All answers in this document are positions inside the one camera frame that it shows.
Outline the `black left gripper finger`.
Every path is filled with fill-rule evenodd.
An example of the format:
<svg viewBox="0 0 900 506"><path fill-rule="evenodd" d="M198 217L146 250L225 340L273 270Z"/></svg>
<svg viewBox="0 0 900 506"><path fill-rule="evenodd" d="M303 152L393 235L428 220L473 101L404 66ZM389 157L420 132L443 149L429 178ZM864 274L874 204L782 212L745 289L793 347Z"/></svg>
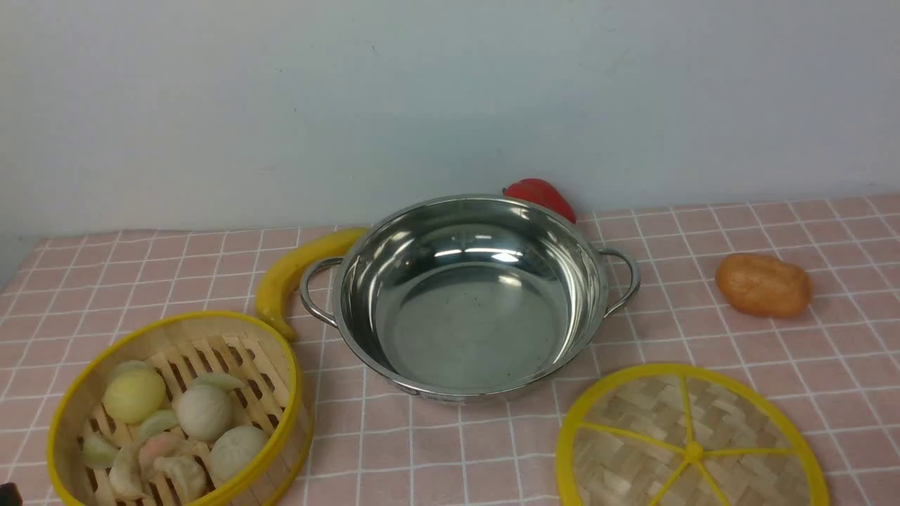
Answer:
<svg viewBox="0 0 900 506"><path fill-rule="evenodd" d="M0 506L23 506L23 497L14 483L0 486Z"/></svg>

